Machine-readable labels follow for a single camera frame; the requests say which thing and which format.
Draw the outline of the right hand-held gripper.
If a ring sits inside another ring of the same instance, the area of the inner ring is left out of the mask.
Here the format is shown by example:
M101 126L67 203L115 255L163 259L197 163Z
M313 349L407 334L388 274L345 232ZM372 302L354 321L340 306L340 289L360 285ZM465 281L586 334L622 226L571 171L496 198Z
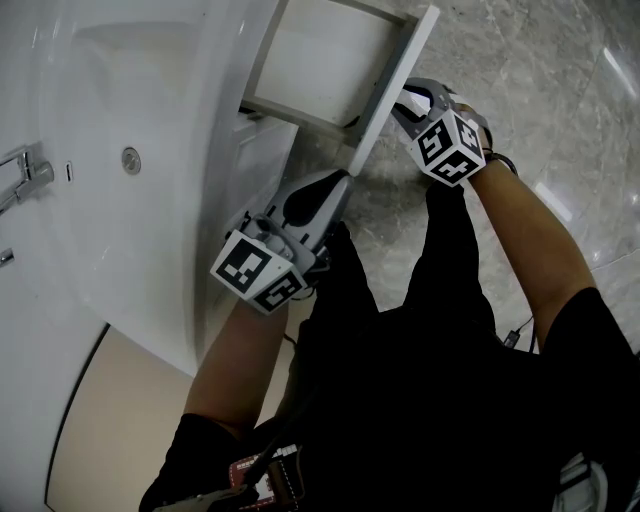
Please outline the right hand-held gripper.
M410 96L409 103L416 113L396 102L391 114L408 135L406 149L424 174L454 187L485 166L483 121L462 107L462 97L452 100L449 88L429 78L411 77L403 89L418 95ZM447 111L430 121L431 108Z

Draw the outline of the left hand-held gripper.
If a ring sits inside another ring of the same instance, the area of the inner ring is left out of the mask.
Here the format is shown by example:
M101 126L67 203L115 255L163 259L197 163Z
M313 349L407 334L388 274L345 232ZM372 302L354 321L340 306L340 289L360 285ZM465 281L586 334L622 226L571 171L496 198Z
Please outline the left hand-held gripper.
M306 246L319 246L339 222L353 184L344 169L286 183L266 215L258 214L230 232L210 273L265 315L300 299L330 268L324 245L316 250Z

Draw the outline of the person's right hand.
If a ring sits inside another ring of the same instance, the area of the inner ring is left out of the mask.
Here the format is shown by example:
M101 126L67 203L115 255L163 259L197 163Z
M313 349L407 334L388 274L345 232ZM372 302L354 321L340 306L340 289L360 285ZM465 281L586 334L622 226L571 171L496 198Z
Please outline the person's right hand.
M485 155L493 153L493 136L486 118L476 112L468 102L455 92L449 92L455 110L466 120L472 120L477 125L482 151Z

